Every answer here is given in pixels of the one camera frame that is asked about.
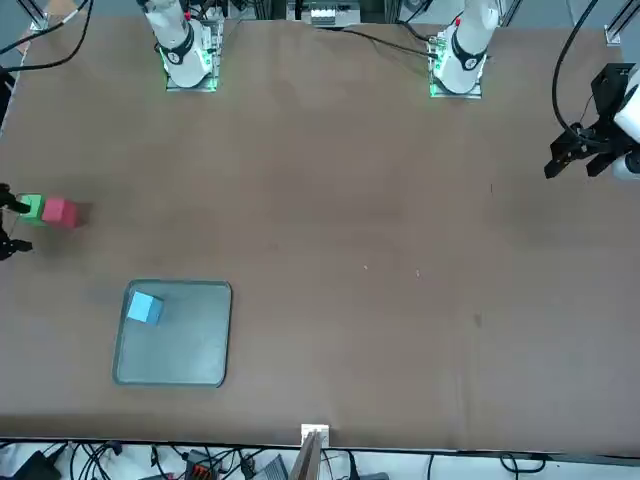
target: cable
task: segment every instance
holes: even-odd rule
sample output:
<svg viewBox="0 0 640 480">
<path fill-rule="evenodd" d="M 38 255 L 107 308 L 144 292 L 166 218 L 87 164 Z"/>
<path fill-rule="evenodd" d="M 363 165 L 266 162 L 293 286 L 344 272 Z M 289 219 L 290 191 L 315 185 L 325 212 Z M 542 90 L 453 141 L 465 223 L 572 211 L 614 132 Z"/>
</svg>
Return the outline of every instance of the cable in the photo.
<svg viewBox="0 0 640 480">
<path fill-rule="evenodd" d="M 411 15 L 406 22 L 409 23 L 411 20 L 413 20 L 416 16 L 418 16 L 418 14 L 420 13 L 424 13 L 426 12 L 429 7 L 431 6 L 431 4 L 433 3 L 433 0 L 424 0 L 416 9 L 415 12 L 413 12 L 413 15 Z"/>
<path fill-rule="evenodd" d="M 255 457 L 256 455 L 264 452 L 264 448 L 261 448 L 260 450 L 258 450 L 257 452 L 252 453 L 251 455 L 248 455 L 246 457 L 244 457 L 244 461 L 247 462 L 249 460 L 251 460 L 253 457 Z M 242 466 L 242 460 L 240 461 L 239 465 L 236 465 L 235 467 L 233 467 L 231 470 L 229 470 L 229 473 L 227 473 L 224 477 L 222 477 L 220 480 L 225 480 L 227 478 L 229 478 L 231 475 L 234 474 L 234 472 L 236 470 L 238 470 L 240 467 Z"/>
<path fill-rule="evenodd" d="M 164 480 L 169 480 L 169 477 L 167 477 L 167 474 L 164 473 L 164 470 L 162 470 L 162 465 L 160 465 L 160 456 L 158 455 L 158 447 L 156 447 L 155 445 L 151 445 L 151 466 L 153 467 L 154 465 L 156 467 L 158 467 L 158 471 L 160 472 L 160 476 Z"/>
<path fill-rule="evenodd" d="M 331 480 L 335 480 L 333 476 L 333 469 L 331 468 L 331 461 L 329 460 L 329 457 L 327 457 L 327 452 L 322 450 L 322 455 L 324 455 L 324 459 L 327 461 L 327 468 L 329 468 L 329 476 L 331 477 Z"/>
<path fill-rule="evenodd" d="M 587 109 L 589 108 L 589 104 L 591 103 L 591 100 L 593 100 L 593 93 L 589 97 L 589 100 L 587 100 L 587 104 L 584 106 L 584 110 L 582 112 L 582 115 L 580 116 L 580 120 L 578 120 L 578 123 L 582 123 L 582 120 L 584 120 L 584 116 L 587 114 Z"/>
<path fill-rule="evenodd" d="M 369 35 L 367 33 L 362 33 L 362 32 L 357 32 L 355 30 L 347 30 L 347 29 L 338 30 L 338 31 L 339 32 L 344 32 L 344 33 L 351 33 L 351 34 L 357 35 L 359 37 L 367 38 L 369 40 L 381 43 L 382 45 L 387 45 L 388 47 L 395 48 L 395 49 L 400 50 L 402 52 L 413 53 L 414 55 L 421 55 L 421 56 L 427 57 L 427 58 L 434 58 L 434 59 L 438 58 L 438 56 L 435 53 L 424 52 L 422 50 L 416 50 L 415 48 L 405 47 L 404 45 L 398 45 L 397 43 L 389 42 L 388 40 L 383 40 L 381 38 L 374 37 L 374 36 Z"/>
<path fill-rule="evenodd" d="M 431 457 L 429 457 L 429 466 L 427 467 L 427 478 L 426 480 L 431 480 L 431 467 L 433 466 L 433 459 L 435 458 L 435 455 L 431 455 Z"/>
<path fill-rule="evenodd" d="M 97 466 L 98 470 L 100 471 L 100 475 L 102 476 L 102 480 L 111 480 L 111 477 L 109 477 L 107 472 L 104 470 L 104 468 L 102 468 L 102 465 L 100 464 L 100 459 L 105 453 L 107 453 L 107 450 L 109 450 L 109 447 L 107 447 L 106 444 L 102 445 L 98 448 L 97 452 L 93 449 L 93 446 L 91 444 L 89 444 L 89 448 L 93 452 L 94 462 L 95 462 L 93 465 L 93 471 L 91 472 L 91 476 L 95 478 L 95 470 Z"/>
<path fill-rule="evenodd" d="M 71 12 L 69 15 L 67 15 L 60 23 L 56 23 L 52 27 L 45 28 L 44 30 L 40 30 L 38 32 L 32 33 L 31 35 L 29 35 L 27 37 L 24 37 L 24 38 L 21 38 L 20 40 L 16 40 L 12 44 L 7 45 L 6 47 L 0 49 L 0 55 L 4 55 L 9 50 L 13 50 L 14 48 L 16 48 L 17 46 L 22 45 L 23 43 L 30 42 L 31 40 L 33 40 L 35 38 L 42 37 L 43 35 L 47 35 L 48 33 L 56 31 L 57 29 L 62 27 L 64 24 L 68 23 L 69 20 L 71 20 L 73 17 L 75 17 L 77 15 L 77 13 L 80 10 L 82 10 L 88 2 L 89 2 L 89 0 L 83 0 L 82 3 L 73 12 Z"/>
<path fill-rule="evenodd" d="M 64 63 L 67 63 L 69 60 L 75 57 L 76 53 L 78 53 L 78 51 L 80 50 L 80 47 L 84 42 L 85 36 L 87 35 L 87 27 L 89 26 L 89 21 L 91 20 L 91 11 L 93 10 L 93 2 L 94 0 L 89 0 L 89 9 L 87 10 L 87 19 L 85 20 L 84 27 L 82 28 L 82 36 L 80 37 L 80 40 L 78 41 L 78 44 L 76 45 L 76 47 L 68 56 L 66 56 L 61 60 L 56 60 L 55 62 L 43 63 L 39 65 L 20 65 L 17 67 L 0 68 L 0 74 L 11 73 L 11 72 L 22 72 L 22 71 L 28 71 L 28 70 L 44 70 L 46 68 L 53 68 L 53 67 L 62 65 Z"/>
<path fill-rule="evenodd" d="M 409 33 L 414 37 L 416 37 L 418 40 L 422 40 L 423 42 L 428 42 L 433 38 L 433 35 L 428 35 L 428 36 L 420 35 L 418 32 L 416 32 L 415 28 L 413 28 L 409 24 L 409 22 L 398 22 L 398 23 L 402 25 L 404 28 L 406 28 L 407 30 L 409 30 Z"/>
<path fill-rule="evenodd" d="M 587 20 L 587 17 L 589 16 L 593 8 L 596 6 L 598 1 L 599 0 L 591 0 L 587 8 L 584 10 L 582 15 L 580 16 L 580 19 L 576 23 L 576 26 L 573 27 L 573 30 L 571 31 L 571 35 L 569 35 L 569 38 L 564 44 L 564 47 L 562 47 L 560 56 L 558 57 L 558 62 L 556 63 L 556 66 L 553 70 L 553 81 L 551 83 L 551 101 L 553 102 L 553 113 L 558 119 L 558 123 L 560 123 L 562 128 L 564 128 L 565 132 L 567 132 L 569 135 L 574 137 L 578 142 L 590 147 L 605 147 L 605 146 L 608 146 L 608 143 L 583 137 L 578 132 L 576 132 L 573 128 L 571 128 L 569 124 L 564 120 L 564 118 L 562 118 L 562 114 L 560 113 L 560 108 L 558 107 L 558 77 L 560 76 L 560 67 L 562 66 L 562 62 L 564 62 L 564 58 L 567 56 L 567 52 L 569 51 L 569 48 L 571 47 L 573 40 L 576 38 L 578 31 L 580 31 L 580 27 L 582 27 L 582 24 Z"/>
<path fill-rule="evenodd" d="M 511 462 L 513 463 L 513 467 L 510 467 L 505 463 L 504 461 L 505 458 L 511 460 Z M 547 460 L 545 458 L 542 458 L 540 459 L 540 461 L 542 463 L 536 468 L 520 468 L 520 466 L 518 465 L 518 462 L 516 462 L 515 457 L 510 453 L 503 453 L 502 455 L 500 455 L 500 464 L 504 467 L 504 469 L 507 472 L 513 473 L 515 475 L 515 480 L 518 480 L 518 477 L 520 476 L 521 473 L 533 474 L 533 473 L 540 473 L 542 470 L 544 470 L 545 467 L 547 466 Z"/>
</svg>

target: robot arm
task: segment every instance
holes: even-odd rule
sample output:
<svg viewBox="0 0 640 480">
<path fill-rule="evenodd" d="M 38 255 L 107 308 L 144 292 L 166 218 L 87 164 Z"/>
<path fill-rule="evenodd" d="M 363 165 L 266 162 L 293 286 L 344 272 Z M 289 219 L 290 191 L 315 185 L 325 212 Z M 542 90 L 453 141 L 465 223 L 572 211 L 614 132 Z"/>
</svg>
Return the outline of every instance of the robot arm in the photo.
<svg viewBox="0 0 640 480">
<path fill-rule="evenodd" d="M 460 95 L 474 88 L 499 21 L 496 0 L 467 0 L 463 13 L 441 34 L 447 49 L 435 77 L 442 87 Z"/>
<path fill-rule="evenodd" d="M 551 144 L 552 159 L 544 168 L 553 178 L 571 162 L 593 155 L 587 174 L 595 177 L 613 164 L 623 179 L 640 179 L 640 71 L 632 63 L 610 63 L 591 82 L 598 120 L 588 128 L 571 125 Z"/>
<path fill-rule="evenodd" d="M 197 85 L 213 69 L 211 29 L 185 16 L 179 0 L 137 0 L 158 40 L 165 69 L 183 88 Z"/>
</svg>

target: pink cube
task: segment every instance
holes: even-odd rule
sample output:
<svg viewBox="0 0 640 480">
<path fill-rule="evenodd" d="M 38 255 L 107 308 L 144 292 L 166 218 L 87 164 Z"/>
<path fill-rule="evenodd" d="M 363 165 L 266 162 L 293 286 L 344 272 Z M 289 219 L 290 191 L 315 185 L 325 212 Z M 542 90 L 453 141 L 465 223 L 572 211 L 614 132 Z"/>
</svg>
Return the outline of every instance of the pink cube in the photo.
<svg viewBox="0 0 640 480">
<path fill-rule="evenodd" d="M 78 208 L 64 198 L 49 197 L 44 204 L 42 221 L 49 225 L 75 228 L 78 224 Z"/>
</svg>

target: brown table surface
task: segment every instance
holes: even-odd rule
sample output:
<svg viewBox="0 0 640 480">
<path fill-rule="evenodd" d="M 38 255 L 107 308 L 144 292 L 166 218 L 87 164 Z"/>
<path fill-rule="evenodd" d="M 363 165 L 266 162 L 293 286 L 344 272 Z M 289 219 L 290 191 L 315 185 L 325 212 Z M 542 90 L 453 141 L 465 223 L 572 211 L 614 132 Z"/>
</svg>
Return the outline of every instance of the brown table surface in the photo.
<svg viewBox="0 0 640 480">
<path fill-rule="evenodd" d="M 36 251 L 0 266 L 2 434 L 296 444 L 328 423 L 342 446 L 639 453 L 640 188 L 542 171 L 567 35 L 500 30 L 485 98 L 432 100 L 419 57 L 244 22 L 218 93 L 167 94 L 144 18 L 95 18 L 71 63 L 22 75 L 0 139 L 15 190 L 91 207 L 73 233 L 18 226 Z M 580 34 L 567 119 L 617 58 Z M 232 284 L 222 388 L 113 383 L 139 277 Z"/>
</svg>

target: metal frame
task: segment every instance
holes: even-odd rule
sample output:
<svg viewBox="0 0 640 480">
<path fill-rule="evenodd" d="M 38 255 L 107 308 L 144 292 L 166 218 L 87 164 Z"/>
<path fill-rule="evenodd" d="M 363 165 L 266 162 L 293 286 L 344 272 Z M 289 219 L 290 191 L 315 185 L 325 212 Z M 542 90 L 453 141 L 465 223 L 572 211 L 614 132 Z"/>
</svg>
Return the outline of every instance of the metal frame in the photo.
<svg viewBox="0 0 640 480">
<path fill-rule="evenodd" d="M 604 26 L 604 35 L 607 45 L 619 46 L 620 34 L 631 23 L 631 20 L 640 12 L 640 0 L 627 0 L 614 15 L 608 25 Z"/>
<path fill-rule="evenodd" d="M 31 30 L 44 30 L 49 26 L 48 15 L 35 0 L 17 0 L 18 5 L 31 17 Z"/>
<path fill-rule="evenodd" d="M 516 13 L 518 12 L 521 4 L 522 0 L 513 0 L 513 3 L 509 7 L 509 10 L 507 10 L 507 13 L 505 13 L 502 17 L 502 23 L 500 24 L 501 27 L 508 27 L 511 24 L 511 22 L 513 21 L 513 17 L 516 16 Z"/>
<path fill-rule="evenodd" d="M 317 480 L 321 451 L 322 435 L 316 430 L 304 439 L 296 463 L 289 474 L 289 480 Z"/>
</svg>

